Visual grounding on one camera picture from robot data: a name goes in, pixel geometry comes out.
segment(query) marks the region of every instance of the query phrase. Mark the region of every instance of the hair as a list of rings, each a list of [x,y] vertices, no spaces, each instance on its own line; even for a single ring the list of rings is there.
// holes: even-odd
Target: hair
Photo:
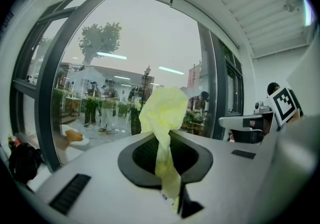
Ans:
[[[274,93],[274,90],[276,89],[276,87],[280,87],[280,85],[277,84],[276,82],[269,83],[268,88],[266,89],[266,93],[268,94],[268,96]]]
[[[209,93],[207,93],[206,91],[201,92],[200,95],[204,100],[207,100],[209,98]]]

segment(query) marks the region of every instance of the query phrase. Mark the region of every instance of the white ceiling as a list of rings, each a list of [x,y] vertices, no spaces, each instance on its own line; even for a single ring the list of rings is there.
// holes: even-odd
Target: white ceiling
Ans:
[[[185,1],[207,14],[234,46],[244,47],[252,58],[309,44],[310,32],[304,27],[303,0]]]

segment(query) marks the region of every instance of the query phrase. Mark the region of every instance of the sky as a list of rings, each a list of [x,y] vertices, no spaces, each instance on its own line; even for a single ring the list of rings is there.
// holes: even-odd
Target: sky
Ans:
[[[143,74],[150,65],[154,83],[166,88],[186,87],[189,69],[201,60],[198,25],[195,20],[155,0],[105,0],[78,28],[69,42],[62,62],[81,64],[84,56],[79,47],[82,28],[96,23],[119,22],[120,46],[114,52],[127,60],[112,57],[94,58],[91,65]],[[53,31],[62,22],[52,24]],[[158,69],[166,67],[184,73]]]

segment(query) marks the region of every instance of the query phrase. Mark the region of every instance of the yellow plastic bag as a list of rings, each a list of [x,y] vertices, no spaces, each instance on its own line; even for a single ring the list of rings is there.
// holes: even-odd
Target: yellow plastic bag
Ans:
[[[181,127],[188,106],[187,96],[178,88],[157,88],[142,108],[141,132],[152,131],[159,141],[154,173],[162,180],[162,192],[176,199],[181,177],[174,167],[170,150],[170,130]]]

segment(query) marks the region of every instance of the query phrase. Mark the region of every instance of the black bag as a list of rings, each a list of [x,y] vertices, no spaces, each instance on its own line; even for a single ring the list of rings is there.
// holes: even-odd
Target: black bag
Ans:
[[[36,177],[41,162],[40,149],[28,143],[20,143],[9,157],[9,169],[17,182],[27,184]]]

